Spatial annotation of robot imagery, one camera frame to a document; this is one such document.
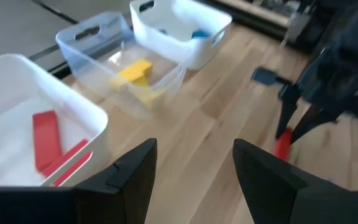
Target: blue object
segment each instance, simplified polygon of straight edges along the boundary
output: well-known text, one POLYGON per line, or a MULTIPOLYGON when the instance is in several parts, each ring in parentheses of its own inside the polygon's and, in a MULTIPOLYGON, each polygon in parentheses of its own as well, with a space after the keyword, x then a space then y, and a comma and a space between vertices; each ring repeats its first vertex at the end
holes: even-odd
POLYGON ((209 33, 207 33, 207 32, 205 32, 205 31, 203 31, 203 30, 201 30, 201 29, 198 29, 198 30, 196 30, 196 31, 194 31, 193 33, 192 33, 192 35, 191 35, 191 38, 193 39, 193 38, 205 38, 205 39, 207 39, 207 38, 209 38, 211 35, 209 34, 209 33))

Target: gray floor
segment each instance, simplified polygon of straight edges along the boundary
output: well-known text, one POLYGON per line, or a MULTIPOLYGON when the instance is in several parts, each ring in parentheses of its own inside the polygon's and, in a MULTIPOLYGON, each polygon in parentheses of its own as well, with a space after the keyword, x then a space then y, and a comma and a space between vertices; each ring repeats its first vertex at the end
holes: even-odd
MULTIPOLYGON (((130 0, 43 0, 69 17, 82 21, 103 11, 129 12, 130 0)), ((0 55, 37 55, 56 45, 56 33, 71 24, 31 0, 0 0, 0 55)), ((59 50, 36 62, 50 69, 63 62, 59 50)))
POLYGON ((129 13, 131 0, 42 0, 42 2, 71 18, 82 21, 104 11, 129 13))

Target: wooden floor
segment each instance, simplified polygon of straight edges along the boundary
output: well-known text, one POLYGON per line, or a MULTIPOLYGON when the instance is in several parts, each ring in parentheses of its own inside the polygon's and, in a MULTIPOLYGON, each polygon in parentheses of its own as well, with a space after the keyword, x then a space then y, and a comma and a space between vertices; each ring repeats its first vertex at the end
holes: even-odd
MULTIPOLYGON (((242 138, 271 151, 278 88, 250 81, 265 65, 295 79, 307 57, 243 27, 233 27, 220 53, 186 76, 181 92, 150 120, 139 121, 109 101, 66 82, 109 114, 111 161, 147 138, 158 139, 157 176, 147 224, 253 223, 237 182, 231 147, 242 138)), ((307 106, 300 103, 291 124, 307 106)), ((291 161, 348 189, 358 189, 358 121, 315 129, 294 145, 291 161)))

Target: plastic container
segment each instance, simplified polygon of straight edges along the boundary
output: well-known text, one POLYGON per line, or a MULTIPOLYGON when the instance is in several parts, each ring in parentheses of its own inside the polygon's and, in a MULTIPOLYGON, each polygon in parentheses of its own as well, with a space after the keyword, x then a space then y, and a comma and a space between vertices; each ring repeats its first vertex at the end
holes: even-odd
POLYGON ((56 41, 84 86, 136 118, 149 118, 178 92, 185 77, 185 67, 139 45, 120 13, 105 12, 64 29, 56 41), (153 64, 145 76, 148 85, 128 82, 119 75, 143 59, 153 64), (124 84, 116 88, 111 80, 124 84))
POLYGON ((137 0, 130 9, 138 43, 192 70, 216 55, 232 21, 229 14, 192 0, 137 0))
POLYGON ((61 186, 88 178, 109 159, 104 136, 107 123, 107 114, 101 108, 24 56, 0 56, 0 185, 53 185, 91 152, 61 186), (58 117, 62 153, 84 138, 88 144, 45 178, 35 168, 32 115, 48 110, 55 110, 58 117))

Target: yellow block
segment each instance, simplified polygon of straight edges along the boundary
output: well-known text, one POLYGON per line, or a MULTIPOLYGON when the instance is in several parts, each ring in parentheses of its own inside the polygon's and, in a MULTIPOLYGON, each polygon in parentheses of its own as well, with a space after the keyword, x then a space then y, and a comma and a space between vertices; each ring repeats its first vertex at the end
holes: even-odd
POLYGON ((167 91, 165 90, 159 90, 159 91, 153 91, 150 89, 150 91, 147 92, 135 92, 134 95, 150 110, 154 110, 158 108, 165 99, 167 91))
POLYGON ((123 91, 126 87, 127 81, 123 78, 112 77, 109 79, 110 85, 117 91, 123 91))
POLYGON ((121 77, 129 82, 133 82, 140 77, 148 75, 153 69, 153 64, 146 59, 141 59, 126 67, 118 73, 121 77))
POLYGON ((147 87, 149 86, 149 82, 147 81, 146 77, 140 77, 137 80, 132 82, 133 84, 141 87, 147 87))
POLYGON ((110 85, 117 91, 123 91, 127 82, 139 86, 148 86, 145 76, 153 69, 153 64, 146 59, 141 59, 126 67, 118 73, 119 77, 110 78, 110 85))

